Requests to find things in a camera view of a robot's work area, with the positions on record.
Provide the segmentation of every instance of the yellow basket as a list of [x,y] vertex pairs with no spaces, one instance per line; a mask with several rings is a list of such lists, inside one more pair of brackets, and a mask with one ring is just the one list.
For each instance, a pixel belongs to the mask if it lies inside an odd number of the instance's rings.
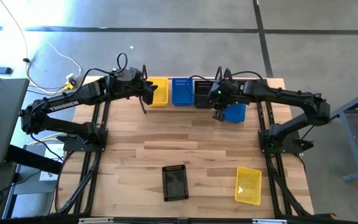
[[150,106],[166,106],[168,104],[168,79],[167,78],[148,78],[147,81],[158,85],[154,91],[153,103]]
[[236,193],[234,200],[238,202],[260,205],[262,190],[262,172],[260,170],[237,168]]

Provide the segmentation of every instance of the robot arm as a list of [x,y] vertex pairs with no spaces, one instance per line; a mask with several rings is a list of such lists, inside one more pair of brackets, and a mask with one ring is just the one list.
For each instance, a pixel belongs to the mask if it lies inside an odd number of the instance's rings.
[[90,122],[72,123],[51,118],[48,114],[73,106],[95,105],[130,96],[141,97],[143,102],[149,105],[153,102],[153,94],[157,86],[153,86],[152,82],[147,82],[141,77],[140,70],[129,67],[121,73],[106,75],[99,80],[83,85],[73,93],[63,93],[61,96],[35,100],[19,113],[22,130],[26,134],[38,134],[44,130],[77,134],[85,142],[97,143],[99,130],[96,124]]
[[213,118],[224,119],[224,110],[235,103],[256,103],[269,101],[300,107],[304,113],[283,124],[273,124],[268,135],[269,143],[281,146],[285,137],[308,125],[321,126],[329,122],[329,104],[320,94],[288,91],[270,88],[263,80],[231,82],[228,79],[216,80],[209,93],[214,103]]

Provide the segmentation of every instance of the wooden tabletop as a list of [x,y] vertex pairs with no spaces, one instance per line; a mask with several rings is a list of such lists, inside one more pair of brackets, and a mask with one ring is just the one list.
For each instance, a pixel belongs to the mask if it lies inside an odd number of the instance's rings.
[[[88,77],[92,82],[99,77]],[[281,78],[268,79],[271,87],[285,88]],[[267,114],[265,103],[264,114]],[[289,106],[272,103],[277,123],[291,119]],[[215,121],[211,110],[193,106],[146,106],[137,98],[111,102],[106,150],[102,153],[92,216],[272,218],[273,208],[266,162],[257,140],[256,104],[246,108],[246,120],[233,124]],[[77,106],[74,122],[91,121],[93,106]],[[78,185],[83,152],[67,161],[60,178],[61,207]],[[283,154],[287,184],[304,208],[313,213],[305,172],[299,158]],[[161,167],[186,164],[189,199],[163,201]],[[237,167],[262,171],[260,205],[236,202]],[[85,205],[85,190],[82,207]],[[283,197],[278,190],[280,207]]]

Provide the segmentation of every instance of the concrete floor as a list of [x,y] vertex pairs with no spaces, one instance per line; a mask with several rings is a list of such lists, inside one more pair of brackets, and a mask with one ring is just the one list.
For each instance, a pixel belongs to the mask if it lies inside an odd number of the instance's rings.
[[[23,26],[257,28],[252,0],[4,2]],[[259,4],[266,29],[358,29],[358,0],[259,0]],[[24,77],[24,45],[1,3],[0,24],[11,27],[0,31],[0,65],[14,68],[11,77]],[[26,32],[25,36],[34,63],[30,75],[43,86],[61,86],[66,75],[77,72],[46,40],[84,69],[115,67],[115,57],[123,51],[130,66],[146,64],[149,75],[211,76],[222,65],[266,77],[258,34]],[[332,110],[358,95],[358,35],[266,35],[266,39],[273,75],[284,78],[288,89],[321,92]],[[24,105],[40,97],[28,93]],[[293,108],[292,113],[300,111]],[[64,119],[72,116],[73,110],[56,114]],[[341,179],[356,171],[341,124],[333,121],[314,128],[307,138],[316,144],[304,157],[315,212],[358,221],[358,181]],[[12,143],[27,142],[30,138],[17,127]],[[45,213],[41,198],[19,198],[14,216]]]

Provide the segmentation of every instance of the blue plastic basket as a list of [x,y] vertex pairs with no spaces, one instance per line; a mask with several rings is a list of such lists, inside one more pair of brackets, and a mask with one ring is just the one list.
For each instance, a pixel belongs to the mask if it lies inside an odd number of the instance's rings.
[[172,78],[172,104],[175,106],[189,106],[194,104],[192,78]]
[[231,105],[226,108],[224,111],[224,120],[230,121],[233,123],[244,122],[246,119],[246,105],[243,103],[238,103]]

